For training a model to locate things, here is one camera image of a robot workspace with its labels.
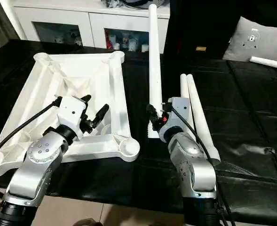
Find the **small sign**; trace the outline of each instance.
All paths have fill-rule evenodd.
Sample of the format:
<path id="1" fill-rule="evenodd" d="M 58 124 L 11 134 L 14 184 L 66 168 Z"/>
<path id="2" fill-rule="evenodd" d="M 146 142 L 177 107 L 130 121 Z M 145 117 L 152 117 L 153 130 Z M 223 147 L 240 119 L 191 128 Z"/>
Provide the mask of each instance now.
<path id="1" fill-rule="evenodd" d="M 197 46 L 196 51 L 206 51 L 206 47 Z"/>

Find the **gray pillow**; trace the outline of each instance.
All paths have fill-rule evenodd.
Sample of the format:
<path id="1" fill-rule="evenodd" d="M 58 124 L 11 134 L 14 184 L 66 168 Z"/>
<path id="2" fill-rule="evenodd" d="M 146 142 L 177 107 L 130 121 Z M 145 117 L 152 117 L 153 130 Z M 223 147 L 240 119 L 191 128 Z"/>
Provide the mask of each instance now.
<path id="1" fill-rule="evenodd" d="M 252 56 L 277 61 L 277 27 L 241 17 L 223 59 L 249 61 Z"/>

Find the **cabinet door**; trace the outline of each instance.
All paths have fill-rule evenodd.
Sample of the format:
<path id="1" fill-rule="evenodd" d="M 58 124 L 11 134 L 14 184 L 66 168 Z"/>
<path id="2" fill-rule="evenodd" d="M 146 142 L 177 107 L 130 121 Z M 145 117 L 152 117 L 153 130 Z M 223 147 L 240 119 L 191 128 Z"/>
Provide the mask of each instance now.
<path id="1" fill-rule="evenodd" d="M 149 18 L 89 13 L 95 47 L 145 51 L 149 44 Z M 168 19 L 158 19 L 159 51 L 163 53 Z"/>
<path id="2" fill-rule="evenodd" d="M 94 47 L 87 12 L 15 7 L 28 40 Z"/>

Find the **cabinet top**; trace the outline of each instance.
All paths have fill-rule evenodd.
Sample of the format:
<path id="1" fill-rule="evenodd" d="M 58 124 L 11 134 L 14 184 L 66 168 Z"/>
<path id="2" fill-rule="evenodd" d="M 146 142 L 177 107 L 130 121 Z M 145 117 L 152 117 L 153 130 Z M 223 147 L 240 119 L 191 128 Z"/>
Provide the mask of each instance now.
<path id="1" fill-rule="evenodd" d="M 89 13 L 104 13 L 125 16 L 148 17 L 147 9 L 136 9 L 127 6 L 106 8 L 101 0 L 14 0 L 14 7 L 48 8 L 60 10 L 82 11 Z M 158 18 L 170 18 L 170 5 L 165 3 L 157 10 Z"/>

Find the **white pvc pipe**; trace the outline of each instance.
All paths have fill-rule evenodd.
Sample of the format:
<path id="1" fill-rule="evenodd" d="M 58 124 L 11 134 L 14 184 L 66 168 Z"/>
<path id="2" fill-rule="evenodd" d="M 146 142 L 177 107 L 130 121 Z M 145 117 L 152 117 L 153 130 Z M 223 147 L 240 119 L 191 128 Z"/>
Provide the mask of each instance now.
<path id="1" fill-rule="evenodd" d="M 268 59 L 252 56 L 250 58 L 250 62 L 277 68 L 277 61 L 275 61 L 275 60 L 268 60 Z"/>
<path id="2" fill-rule="evenodd" d="M 196 125 L 197 134 L 199 135 L 200 139 L 204 143 L 205 147 L 208 150 L 209 156 L 212 159 L 216 159 L 220 161 L 220 156 L 218 150 L 215 148 L 212 137 L 209 132 L 209 128 L 206 122 L 206 118 L 204 116 L 204 112 L 202 109 L 202 105 L 199 99 L 199 95 L 197 92 L 197 88 L 194 82 L 194 78 L 191 74 L 188 74 L 187 77 L 187 84 L 189 88 L 190 94 L 190 103 L 192 105 L 192 111 L 194 114 L 194 120 Z"/>
<path id="3" fill-rule="evenodd" d="M 159 41 L 158 41 L 158 22 L 157 22 L 157 6 L 151 4 L 149 6 L 149 87 L 150 87 L 150 104 L 157 111 L 158 116 L 161 116 L 162 110 L 162 93 L 161 93 L 161 72 L 160 72 L 160 56 L 159 56 Z M 152 124 L 148 125 L 148 137 L 159 138 L 158 133 L 153 131 Z"/>
<path id="4" fill-rule="evenodd" d="M 181 92 L 181 97 L 188 98 L 190 101 L 190 93 L 189 93 L 189 87 L 187 85 L 186 74 L 180 75 L 180 92 Z M 193 115 L 191 110 L 191 104 L 186 118 L 188 118 L 189 125 L 194 129 L 194 120 L 193 120 Z M 185 130 L 185 132 L 187 132 L 194 140 L 196 140 L 195 136 L 188 128 Z"/>

